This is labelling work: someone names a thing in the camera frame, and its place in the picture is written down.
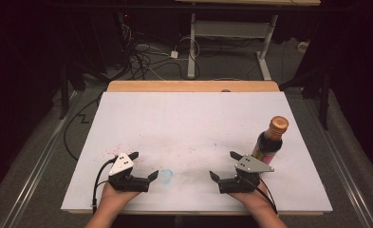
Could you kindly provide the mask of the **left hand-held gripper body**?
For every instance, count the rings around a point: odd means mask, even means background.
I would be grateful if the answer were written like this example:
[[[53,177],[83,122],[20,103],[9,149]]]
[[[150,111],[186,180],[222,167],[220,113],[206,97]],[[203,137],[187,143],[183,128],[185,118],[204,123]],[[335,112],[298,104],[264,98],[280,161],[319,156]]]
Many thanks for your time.
[[[108,182],[121,192],[147,192],[150,181],[132,175],[134,160],[129,154],[120,153],[108,174]]]

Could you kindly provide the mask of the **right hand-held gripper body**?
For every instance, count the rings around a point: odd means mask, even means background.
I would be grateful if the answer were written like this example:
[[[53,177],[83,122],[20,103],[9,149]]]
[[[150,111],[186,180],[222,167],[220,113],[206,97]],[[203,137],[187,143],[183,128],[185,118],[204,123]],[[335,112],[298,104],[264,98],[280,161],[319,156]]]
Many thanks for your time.
[[[236,160],[236,174],[231,179],[220,179],[218,189],[221,194],[253,192],[260,182],[260,174],[273,172],[274,168],[261,162],[252,155]]]

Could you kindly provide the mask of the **dark bottle with copper cap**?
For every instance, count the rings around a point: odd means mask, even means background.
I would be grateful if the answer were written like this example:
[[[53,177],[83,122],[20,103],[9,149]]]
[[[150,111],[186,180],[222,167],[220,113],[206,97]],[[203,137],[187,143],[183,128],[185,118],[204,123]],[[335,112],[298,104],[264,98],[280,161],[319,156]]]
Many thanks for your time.
[[[273,117],[270,120],[269,128],[258,136],[252,156],[265,164],[270,164],[282,147],[282,136],[288,127],[289,121],[285,117]]]

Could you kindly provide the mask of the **person's left hand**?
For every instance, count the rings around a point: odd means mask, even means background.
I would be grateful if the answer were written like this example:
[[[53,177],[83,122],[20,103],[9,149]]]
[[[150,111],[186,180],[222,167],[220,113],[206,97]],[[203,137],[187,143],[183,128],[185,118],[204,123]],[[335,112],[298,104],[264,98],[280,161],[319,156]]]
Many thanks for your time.
[[[107,182],[103,187],[103,193],[98,209],[118,214],[128,202],[137,197],[140,192],[121,192]]]

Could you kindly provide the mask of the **person's right hand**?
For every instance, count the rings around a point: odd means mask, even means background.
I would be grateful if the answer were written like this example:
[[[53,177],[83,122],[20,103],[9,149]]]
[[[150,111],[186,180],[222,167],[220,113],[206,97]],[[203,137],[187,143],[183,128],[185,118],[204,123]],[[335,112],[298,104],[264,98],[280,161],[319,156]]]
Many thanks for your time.
[[[230,196],[243,204],[253,216],[269,215],[274,213],[271,202],[268,200],[268,191],[260,182],[258,188],[250,193],[230,193]]]

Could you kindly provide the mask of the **small clear bluish cup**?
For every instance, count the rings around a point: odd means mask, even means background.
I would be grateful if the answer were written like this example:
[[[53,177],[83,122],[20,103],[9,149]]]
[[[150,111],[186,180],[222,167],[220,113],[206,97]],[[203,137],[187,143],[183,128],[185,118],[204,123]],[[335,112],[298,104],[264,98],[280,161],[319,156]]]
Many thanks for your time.
[[[171,169],[164,169],[159,171],[159,182],[162,184],[170,184],[174,173]]]

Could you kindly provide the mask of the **metal floor rail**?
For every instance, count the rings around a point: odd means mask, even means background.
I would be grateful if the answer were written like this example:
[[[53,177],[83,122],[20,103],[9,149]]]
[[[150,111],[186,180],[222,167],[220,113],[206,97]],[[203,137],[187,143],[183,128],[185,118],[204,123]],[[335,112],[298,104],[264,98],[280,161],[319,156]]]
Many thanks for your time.
[[[357,141],[349,142],[351,133],[340,132],[331,123],[323,127],[316,101],[306,99],[303,104],[297,121],[333,206],[331,215],[336,219],[332,223],[373,228],[372,187],[365,179],[370,172],[368,159],[362,160]]]
[[[30,175],[25,181],[23,188],[20,191],[17,199],[12,205],[9,213],[3,219],[0,224],[0,228],[16,228],[21,217],[23,216],[28,204],[34,194],[45,170],[49,164],[49,161],[55,151],[56,143],[63,135],[63,129],[68,123],[68,118],[73,113],[74,108],[83,96],[82,92],[73,91],[69,97],[69,108],[62,119],[59,119],[49,137],[47,144],[45,145],[38,161],[34,164]]]

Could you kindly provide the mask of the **white metal desk frame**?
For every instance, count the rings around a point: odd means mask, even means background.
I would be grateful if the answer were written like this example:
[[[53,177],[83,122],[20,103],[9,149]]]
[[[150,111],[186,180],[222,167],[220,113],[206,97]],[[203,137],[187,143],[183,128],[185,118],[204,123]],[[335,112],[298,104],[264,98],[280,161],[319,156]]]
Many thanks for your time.
[[[208,4],[212,7],[218,4],[220,7],[226,7],[228,10],[231,6],[247,9],[248,7],[264,7],[268,10],[283,10],[287,7],[300,9],[301,7],[318,7],[320,0],[177,0],[186,3],[187,7],[201,7]],[[197,37],[222,37],[222,38],[247,38],[263,39],[264,44],[260,51],[255,53],[256,62],[265,81],[270,81],[271,76],[266,63],[266,54],[270,46],[270,40],[276,27],[278,12],[270,15],[268,22],[241,22],[232,21],[222,17],[221,19],[201,20],[196,17],[196,13],[191,14],[190,23],[190,40],[188,54],[188,71],[187,78],[195,79],[197,74],[196,57],[200,52],[200,44]]]

